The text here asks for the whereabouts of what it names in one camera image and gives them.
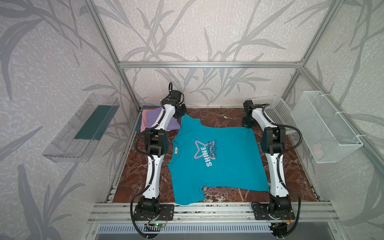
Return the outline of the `white plastic laundry basket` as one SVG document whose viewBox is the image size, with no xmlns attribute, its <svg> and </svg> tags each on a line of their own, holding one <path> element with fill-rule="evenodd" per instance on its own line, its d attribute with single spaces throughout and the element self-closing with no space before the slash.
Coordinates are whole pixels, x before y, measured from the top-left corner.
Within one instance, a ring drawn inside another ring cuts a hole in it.
<svg viewBox="0 0 384 240">
<path fill-rule="evenodd" d="M 265 108 L 266 116 L 275 124 L 297 127 L 293 119 L 290 106 L 279 96 L 264 96 L 252 99 L 254 105 L 269 104 Z M 262 114 L 262 108 L 253 109 L 252 118 L 260 125 L 261 129 L 265 127 L 276 127 L 272 125 Z"/>
</svg>

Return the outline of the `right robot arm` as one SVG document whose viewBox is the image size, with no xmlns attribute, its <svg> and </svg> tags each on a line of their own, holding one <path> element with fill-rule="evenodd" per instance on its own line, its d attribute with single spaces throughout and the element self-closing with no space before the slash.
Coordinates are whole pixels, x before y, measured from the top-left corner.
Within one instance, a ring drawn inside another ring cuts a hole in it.
<svg viewBox="0 0 384 240">
<path fill-rule="evenodd" d="M 265 154 L 270 173 L 270 202 L 265 207 L 271 219 L 287 217 L 292 211 L 289 191 L 283 170 L 283 151 L 286 149 L 286 128 L 274 123 L 267 116 L 267 105 L 256 105 L 251 100 L 243 103 L 246 116 L 243 126 L 252 128 L 259 125 L 263 130 L 261 149 Z"/>
</svg>

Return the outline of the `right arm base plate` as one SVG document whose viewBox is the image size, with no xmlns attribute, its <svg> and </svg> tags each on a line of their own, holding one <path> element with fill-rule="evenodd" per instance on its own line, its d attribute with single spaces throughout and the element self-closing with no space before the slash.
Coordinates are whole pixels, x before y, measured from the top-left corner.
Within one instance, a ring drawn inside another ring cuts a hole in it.
<svg viewBox="0 0 384 240">
<path fill-rule="evenodd" d="M 285 209 L 273 203 L 262 204 L 259 202 L 251 203 L 256 220 L 268 221 L 292 221 L 296 219 L 295 213 L 291 208 Z"/>
</svg>

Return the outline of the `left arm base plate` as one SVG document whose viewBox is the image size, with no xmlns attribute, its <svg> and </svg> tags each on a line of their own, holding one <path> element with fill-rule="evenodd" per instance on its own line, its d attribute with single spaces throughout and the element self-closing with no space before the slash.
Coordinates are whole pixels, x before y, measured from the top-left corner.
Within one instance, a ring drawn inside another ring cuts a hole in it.
<svg viewBox="0 0 384 240">
<path fill-rule="evenodd" d="M 174 218 L 175 205 L 160 204 L 155 207 L 141 207 L 137 205 L 134 210 L 135 221 L 172 221 Z"/>
</svg>

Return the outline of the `teal printed t-shirt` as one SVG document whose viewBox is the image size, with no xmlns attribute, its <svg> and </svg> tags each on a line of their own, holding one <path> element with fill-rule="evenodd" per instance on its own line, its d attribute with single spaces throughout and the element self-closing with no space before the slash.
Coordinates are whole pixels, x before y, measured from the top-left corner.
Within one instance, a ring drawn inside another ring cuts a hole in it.
<svg viewBox="0 0 384 240">
<path fill-rule="evenodd" d="M 203 187 L 268 192 L 269 183 L 254 131 L 244 127 L 211 128 L 183 116 L 168 164 L 175 202 L 205 200 Z"/>
</svg>

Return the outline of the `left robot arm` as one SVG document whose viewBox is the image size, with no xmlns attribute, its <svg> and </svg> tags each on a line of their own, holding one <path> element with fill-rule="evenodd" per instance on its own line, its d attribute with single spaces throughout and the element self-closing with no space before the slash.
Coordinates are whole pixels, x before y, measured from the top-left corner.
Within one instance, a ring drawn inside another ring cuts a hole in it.
<svg viewBox="0 0 384 240">
<path fill-rule="evenodd" d="M 169 148 L 167 129 L 171 120 L 176 120 L 187 112 L 183 101 L 182 92 L 169 90 L 169 94 L 161 100 L 160 112 L 155 122 L 139 134 L 139 137 L 144 136 L 145 150 L 141 151 L 137 146 L 135 149 L 148 158 L 148 173 L 146 186 L 139 194 L 141 199 L 137 205 L 138 213 L 156 216 L 161 211 L 159 182 L 162 163 Z"/>
</svg>

